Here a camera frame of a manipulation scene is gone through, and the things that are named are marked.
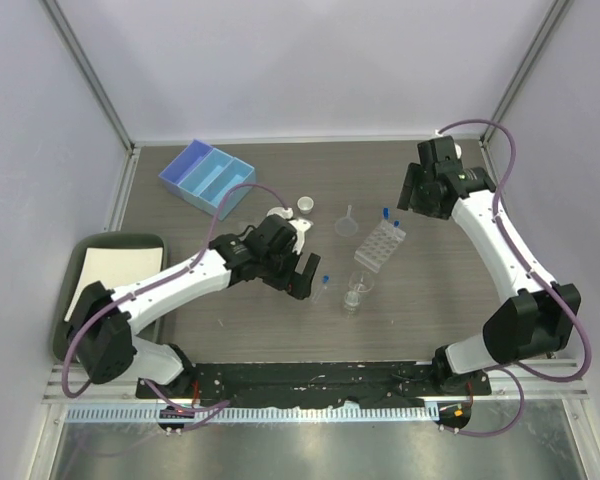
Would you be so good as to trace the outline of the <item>small glass beaker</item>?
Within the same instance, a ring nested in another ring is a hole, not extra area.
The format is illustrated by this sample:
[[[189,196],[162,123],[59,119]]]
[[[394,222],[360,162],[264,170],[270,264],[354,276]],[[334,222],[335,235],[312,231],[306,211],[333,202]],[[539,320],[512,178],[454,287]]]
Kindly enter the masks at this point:
[[[361,296],[366,296],[375,286],[375,277],[372,272],[360,270],[353,272],[349,277],[348,288]]]

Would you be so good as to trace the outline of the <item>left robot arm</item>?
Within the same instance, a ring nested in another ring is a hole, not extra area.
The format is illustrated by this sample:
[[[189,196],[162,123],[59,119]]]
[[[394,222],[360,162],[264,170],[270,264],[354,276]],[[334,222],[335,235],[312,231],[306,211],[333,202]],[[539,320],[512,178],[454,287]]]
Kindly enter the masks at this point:
[[[310,220],[278,213],[243,234],[223,234],[208,246],[150,278],[113,289],[96,281],[81,292],[67,331],[70,359],[77,360],[89,383],[102,385],[129,375],[148,379],[170,398],[185,397],[193,372],[175,346],[140,338],[148,325],[202,296],[255,279],[297,300],[311,294],[320,262],[302,255]]]

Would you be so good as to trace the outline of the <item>clear test tube rack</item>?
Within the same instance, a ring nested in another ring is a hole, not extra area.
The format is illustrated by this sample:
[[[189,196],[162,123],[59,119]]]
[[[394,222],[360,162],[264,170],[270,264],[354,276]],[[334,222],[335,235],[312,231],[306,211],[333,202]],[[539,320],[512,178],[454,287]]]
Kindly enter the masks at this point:
[[[393,222],[381,220],[354,253],[354,260],[373,273],[380,271],[406,237],[400,227],[394,231]]]

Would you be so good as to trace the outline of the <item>blue compartment organizer tray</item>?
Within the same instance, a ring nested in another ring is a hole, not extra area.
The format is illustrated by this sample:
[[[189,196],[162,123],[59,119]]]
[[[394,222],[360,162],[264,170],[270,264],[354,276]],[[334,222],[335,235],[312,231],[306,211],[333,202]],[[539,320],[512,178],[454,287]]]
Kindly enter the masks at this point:
[[[220,208],[224,195],[241,183],[255,183],[255,168],[218,148],[194,140],[158,175],[164,187],[176,197],[224,220],[249,192],[236,190]]]

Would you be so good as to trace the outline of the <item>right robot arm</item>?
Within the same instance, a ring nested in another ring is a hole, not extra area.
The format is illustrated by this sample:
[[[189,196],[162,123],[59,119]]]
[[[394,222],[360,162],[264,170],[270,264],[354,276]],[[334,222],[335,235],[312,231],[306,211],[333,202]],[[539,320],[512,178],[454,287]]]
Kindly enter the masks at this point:
[[[452,395],[484,370],[564,349],[581,295],[559,284],[531,255],[506,212],[494,204],[496,185],[482,167],[464,167],[452,137],[417,146],[398,206],[453,220],[471,240],[495,284],[500,307],[480,333],[435,351],[431,380]]]

